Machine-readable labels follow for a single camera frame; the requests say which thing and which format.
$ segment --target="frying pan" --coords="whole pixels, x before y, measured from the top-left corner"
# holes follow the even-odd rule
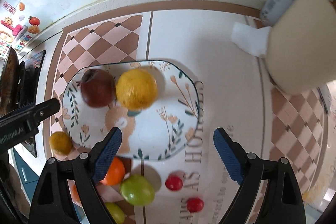
[[[10,47],[0,76],[0,116],[16,108],[16,93],[19,82],[19,60]]]

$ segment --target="gas stove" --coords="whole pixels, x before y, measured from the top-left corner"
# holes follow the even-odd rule
[[[46,51],[42,51],[32,58],[26,59],[20,63],[20,76],[17,88],[17,107],[23,107],[28,104],[35,104],[37,85],[40,77],[40,70]],[[22,145],[34,156],[37,157],[35,147],[35,136],[22,142]]]

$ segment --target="cabinet handle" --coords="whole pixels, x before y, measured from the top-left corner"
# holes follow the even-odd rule
[[[27,177],[26,177],[26,173],[25,173],[25,170],[23,169],[23,167],[21,167],[21,171],[22,171],[22,175],[23,175],[23,178],[25,180],[25,182],[27,182]]]

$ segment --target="white tissue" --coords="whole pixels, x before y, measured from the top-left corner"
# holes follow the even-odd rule
[[[265,58],[268,34],[271,27],[256,29],[249,25],[235,22],[231,41],[243,51],[257,57]]]

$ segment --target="white floral plate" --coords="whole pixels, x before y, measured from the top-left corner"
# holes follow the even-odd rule
[[[158,98],[147,109],[134,112],[118,101],[102,108],[83,102],[79,82],[84,72],[100,68],[118,81],[130,69],[143,68],[157,81]],[[112,127],[123,134],[118,155],[143,160],[164,160],[180,150],[194,136],[198,124],[199,98],[191,79],[166,61],[139,61],[81,69],[67,85],[63,97],[63,121],[75,143],[92,148]]]

